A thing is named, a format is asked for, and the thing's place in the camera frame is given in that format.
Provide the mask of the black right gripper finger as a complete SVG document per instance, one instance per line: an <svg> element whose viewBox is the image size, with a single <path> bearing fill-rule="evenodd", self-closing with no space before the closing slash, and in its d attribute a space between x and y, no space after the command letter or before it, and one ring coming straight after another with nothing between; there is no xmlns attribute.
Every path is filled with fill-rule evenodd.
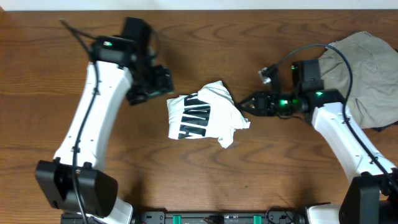
<svg viewBox="0 0 398 224"><path fill-rule="evenodd" d="M253 115L253 116L257 116L257 115L258 115L257 109L252 108L252 107L250 107L250 106L249 106L249 107L246 107L246 106L239 105L238 108L239 108L241 111L243 111L243 112L245 112L245 113L248 113L248 114L251 114L251 115Z"/></svg>
<svg viewBox="0 0 398 224"><path fill-rule="evenodd" d="M240 108L255 108L257 105L257 93L253 93L240 101L238 107Z"/></svg>

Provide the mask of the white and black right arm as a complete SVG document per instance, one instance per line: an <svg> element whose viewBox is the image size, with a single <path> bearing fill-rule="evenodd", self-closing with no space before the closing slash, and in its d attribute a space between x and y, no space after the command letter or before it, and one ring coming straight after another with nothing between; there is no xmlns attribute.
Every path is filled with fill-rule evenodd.
<svg viewBox="0 0 398 224"><path fill-rule="evenodd" d="M386 175L397 179L397 167L388 161L356 124L344 98L325 89L318 60L292 64L295 91L282 93L278 68L259 75L269 91L257 91L238 103L254 116L289 119L302 114L331 147L349 181L340 205L321 203L294 213L294 223L397 223L397 192Z"/></svg>

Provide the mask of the white t-shirt with black print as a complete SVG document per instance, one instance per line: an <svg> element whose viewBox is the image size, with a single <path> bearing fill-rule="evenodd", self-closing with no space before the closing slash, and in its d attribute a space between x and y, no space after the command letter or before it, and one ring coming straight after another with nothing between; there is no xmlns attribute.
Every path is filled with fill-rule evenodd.
<svg viewBox="0 0 398 224"><path fill-rule="evenodd" d="M169 138L175 140L216 138L226 149L233 143L236 130L251 125L221 81L206 84L196 93L168 99L167 109Z"/></svg>

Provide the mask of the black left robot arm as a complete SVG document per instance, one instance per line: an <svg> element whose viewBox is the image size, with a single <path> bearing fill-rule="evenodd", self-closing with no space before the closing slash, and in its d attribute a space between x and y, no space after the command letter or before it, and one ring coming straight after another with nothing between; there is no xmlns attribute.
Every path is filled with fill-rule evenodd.
<svg viewBox="0 0 398 224"><path fill-rule="evenodd" d="M156 64L153 28L127 17L118 35L92 37L85 87L70 128L35 178L63 223L132 223L134 209L118 197L118 182L104 173L109 137L123 101L138 105L173 92L170 70Z"/></svg>

